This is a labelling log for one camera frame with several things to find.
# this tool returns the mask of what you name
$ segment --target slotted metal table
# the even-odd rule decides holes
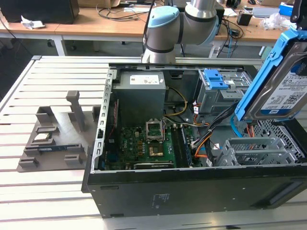
[[[261,65],[255,59],[178,58],[178,63]],[[34,57],[0,103],[0,229],[175,230],[307,229],[307,191],[272,210],[200,213],[103,220],[90,194],[81,192],[83,170],[16,171],[39,106],[71,111],[67,90],[79,90],[84,111],[100,105],[109,63],[140,63],[136,57]],[[306,128],[307,109],[298,116]]]

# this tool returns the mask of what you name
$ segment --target wooden desk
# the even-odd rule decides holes
[[[248,3],[248,0],[242,0],[239,7],[235,10],[236,12],[239,12],[240,10],[243,10],[243,7],[264,7],[267,6],[261,6],[261,5],[251,5]],[[236,17],[225,17],[229,21],[236,23],[237,16]],[[264,30],[263,27],[259,26],[259,23],[262,19],[259,18],[251,18],[248,26],[240,26],[244,31],[244,36],[240,38],[240,41],[248,41],[248,42],[272,42],[275,43],[276,40],[279,38],[282,30]],[[215,40],[225,40],[227,38],[227,29],[225,26],[221,25],[219,34],[214,38]]]
[[[243,6],[264,7],[260,5],[250,5],[247,0],[242,0],[237,12],[243,9]],[[129,12],[119,12],[111,14],[110,17],[126,16]],[[147,19],[147,14],[139,15],[142,20]],[[236,23],[237,17],[227,18]],[[238,45],[241,46],[272,46],[282,33],[281,30],[264,30],[259,26],[261,19],[251,18],[249,26],[241,26],[244,30],[244,36],[239,39]],[[115,22],[102,18],[98,15],[95,8],[80,8],[80,13],[74,24],[50,24],[45,28],[29,30],[20,23],[5,22],[8,28],[18,38],[33,39],[52,39],[55,42],[58,54],[66,55],[64,40],[92,40],[94,41],[94,50],[99,50],[99,44],[96,41],[131,41],[141,42],[145,23],[141,20],[131,22]],[[0,37],[12,36],[0,25]],[[215,47],[220,47],[227,38],[227,30],[222,25],[219,34],[214,38]]]
[[[127,16],[130,12],[119,12],[109,17]],[[147,14],[139,15],[146,21]],[[72,25],[59,25],[55,34],[57,35],[99,35],[117,37],[139,37],[143,36],[145,23],[141,20],[131,22],[115,22],[99,16],[95,8],[80,8],[80,12]]]

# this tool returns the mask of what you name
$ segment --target workbench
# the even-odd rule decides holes
[[[240,11],[243,6],[263,7],[260,5],[250,5],[247,0],[242,0],[236,11]],[[119,12],[115,16],[126,16],[129,12]],[[147,14],[140,15],[144,21]],[[227,18],[236,23],[236,17]],[[13,34],[20,39],[51,39],[54,40],[59,56],[67,55],[64,44],[65,40],[89,40],[94,41],[94,50],[99,50],[97,41],[127,41],[141,42],[145,23],[141,20],[131,22],[115,22],[102,18],[95,8],[80,8],[80,13],[74,24],[46,23],[45,28],[29,30],[20,23],[8,23],[2,17],[5,25]],[[261,19],[251,18],[249,26],[241,26],[245,35],[239,39],[238,46],[273,46],[282,33],[281,30],[264,30],[259,26]],[[0,24],[0,37],[12,38],[12,35]],[[213,47],[221,47],[227,39],[227,30],[221,26],[219,34],[214,38]]]
[[[109,63],[140,63],[138,57],[37,57],[29,62],[0,103],[0,229],[174,230],[236,225],[244,229],[306,229],[307,191],[277,209],[199,213],[102,220],[90,194],[83,194],[83,170],[16,171],[36,122],[39,106],[70,112],[68,90],[79,90],[79,103],[91,111],[102,102]],[[249,64],[259,59],[177,58],[188,64]],[[307,109],[298,120],[307,127]]]

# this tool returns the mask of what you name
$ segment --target table leg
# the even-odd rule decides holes
[[[98,52],[100,50],[100,42],[99,41],[93,41],[94,51]]]
[[[58,55],[59,56],[67,56],[65,41],[63,40],[62,36],[61,35],[54,36],[53,41],[56,45]]]

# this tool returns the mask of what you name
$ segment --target floor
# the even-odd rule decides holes
[[[33,55],[56,56],[56,48],[48,47],[46,40],[24,39],[20,40],[22,44]],[[3,48],[0,51],[0,100],[5,96],[7,91],[14,84],[25,66],[31,59],[31,55],[21,46],[20,42],[12,41],[13,49]],[[121,45],[120,42],[101,42],[100,51],[93,51],[93,43],[91,41],[66,41],[66,47],[69,56],[124,56],[124,57],[140,57],[142,53],[141,43],[126,42]],[[209,56],[211,46],[187,45],[185,49],[186,57],[206,58]],[[180,46],[175,46],[176,56],[182,57]],[[260,58],[258,53],[260,47],[239,46],[233,53],[232,58]],[[221,58],[226,58],[226,53],[221,53]]]

